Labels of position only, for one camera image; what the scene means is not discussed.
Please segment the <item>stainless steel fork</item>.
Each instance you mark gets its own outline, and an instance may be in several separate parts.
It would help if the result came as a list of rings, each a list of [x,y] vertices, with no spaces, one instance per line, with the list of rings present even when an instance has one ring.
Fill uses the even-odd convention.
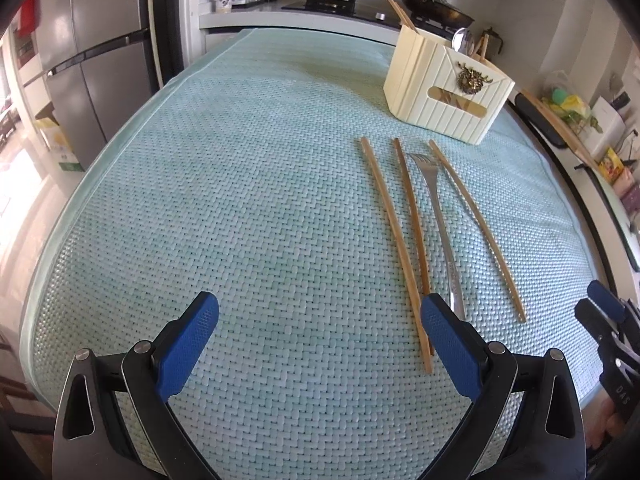
[[[462,287],[460,283],[460,275],[454,260],[454,252],[452,251],[450,238],[448,235],[445,218],[442,214],[442,206],[440,206],[438,188],[437,188],[437,166],[433,159],[426,155],[411,153],[411,160],[421,171],[423,179],[427,185],[428,192],[430,193],[430,199],[432,208],[434,210],[437,229],[439,232],[440,240],[442,241],[442,250],[444,251],[446,261],[446,271],[449,287],[449,300],[450,307],[454,310],[460,320],[465,321],[465,308],[462,296]]]

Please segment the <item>stainless steel spoon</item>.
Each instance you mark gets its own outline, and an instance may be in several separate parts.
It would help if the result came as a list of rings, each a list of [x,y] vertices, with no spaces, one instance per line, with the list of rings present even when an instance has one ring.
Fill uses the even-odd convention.
[[[466,56],[474,52],[475,39],[473,33],[466,27],[459,28],[451,38],[451,49]]]

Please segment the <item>wooden cutting board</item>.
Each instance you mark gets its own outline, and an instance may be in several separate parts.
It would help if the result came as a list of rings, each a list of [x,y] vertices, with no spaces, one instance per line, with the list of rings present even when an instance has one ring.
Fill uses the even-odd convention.
[[[552,125],[568,148],[580,159],[581,162],[590,167],[593,171],[599,170],[597,162],[584,147],[582,141],[579,140],[573,130],[563,122],[557,114],[554,114],[547,105],[544,105],[540,99],[536,98],[536,96],[531,94],[528,90],[522,89],[520,93],[524,98],[528,99],[529,102],[532,103],[533,107],[535,107],[536,110],[544,116],[544,119]]]

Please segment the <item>white knife block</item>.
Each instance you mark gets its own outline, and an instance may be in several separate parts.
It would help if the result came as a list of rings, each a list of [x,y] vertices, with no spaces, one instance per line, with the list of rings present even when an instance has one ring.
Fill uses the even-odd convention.
[[[594,160],[600,162],[609,148],[620,142],[626,125],[620,113],[602,96],[591,107],[591,115],[580,133],[580,140]]]

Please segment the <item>yellow green plastic bag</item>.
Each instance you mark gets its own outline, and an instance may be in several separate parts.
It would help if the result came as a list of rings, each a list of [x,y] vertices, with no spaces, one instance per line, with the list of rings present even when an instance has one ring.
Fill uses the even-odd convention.
[[[541,101],[574,133],[579,134],[585,128],[593,128],[597,133],[603,132],[591,107],[578,96],[574,84],[562,70],[548,73],[544,78]]]

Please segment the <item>cream ribbed utensil holder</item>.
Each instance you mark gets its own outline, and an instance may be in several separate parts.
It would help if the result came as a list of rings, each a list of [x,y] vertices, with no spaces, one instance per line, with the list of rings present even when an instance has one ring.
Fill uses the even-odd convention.
[[[402,122],[477,145],[514,81],[486,60],[470,58],[442,37],[402,26],[384,81],[392,115]]]

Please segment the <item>dark glass kettle jar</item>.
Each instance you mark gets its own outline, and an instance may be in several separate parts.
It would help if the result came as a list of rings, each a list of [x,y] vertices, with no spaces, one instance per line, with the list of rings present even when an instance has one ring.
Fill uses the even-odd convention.
[[[493,61],[498,55],[502,53],[504,40],[492,27],[485,29],[483,34],[487,37],[487,49],[485,58],[489,61]]]

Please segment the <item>light blue woven table mat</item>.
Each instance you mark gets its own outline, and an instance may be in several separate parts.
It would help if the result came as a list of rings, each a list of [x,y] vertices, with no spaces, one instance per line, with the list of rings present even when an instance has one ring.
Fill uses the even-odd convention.
[[[574,307],[597,265],[570,196],[502,110],[481,144],[398,122],[393,50],[257,29],[201,58],[111,140],[58,219],[21,358],[58,404],[74,353],[150,339],[203,290],[220,318],[170,404],[226,479],[413,479],[468,404],[424,370],[370,148],[407,243],[404,155],[436,143],[480,208],[438,177],[466,318],[488,340],[560,349],[579,400],[601,373]]]

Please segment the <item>dark wok with glass lid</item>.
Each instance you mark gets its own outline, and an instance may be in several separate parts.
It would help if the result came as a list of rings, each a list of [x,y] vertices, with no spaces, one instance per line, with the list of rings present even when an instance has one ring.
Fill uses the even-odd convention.
[[[416,18],[431,21],[442,28],[458,29],[470,27],[474,18],[464,14],[446,0],[401,0]]]

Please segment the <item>grey double door refrigerator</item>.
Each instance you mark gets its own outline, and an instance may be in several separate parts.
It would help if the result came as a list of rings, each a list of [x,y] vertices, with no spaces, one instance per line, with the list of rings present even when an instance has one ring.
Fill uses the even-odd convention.
[[[54,118],[88,168],[158,89],[148,0],[39,0]]]

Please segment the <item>black gas stove top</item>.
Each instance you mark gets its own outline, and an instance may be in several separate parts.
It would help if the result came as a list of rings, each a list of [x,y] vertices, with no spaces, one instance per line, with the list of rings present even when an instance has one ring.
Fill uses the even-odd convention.
[[[451,28],[442,28],[437,23],[431,21],[423,21],[416,18],[401,2],[400,6],[407,12],[413,24],[428,30],[433,34],[449,38],[456,30]],[[317,12],[324,14],[333,14],[342,16],[343,18],[354,18],[355,20],[376,23],[391,28],[400,29],[400,21],[394,10],[390,12],[366,6],[358,3],[357,0],[302,0],[282,6],[283,10]]]

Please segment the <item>red hanging item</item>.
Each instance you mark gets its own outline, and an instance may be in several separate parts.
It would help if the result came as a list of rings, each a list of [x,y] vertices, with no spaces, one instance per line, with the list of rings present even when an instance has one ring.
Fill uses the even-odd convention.
[[[38,26],[38,18],[38,0],[24,0],[18,11],[16,36],[18,38],[30,36]]]

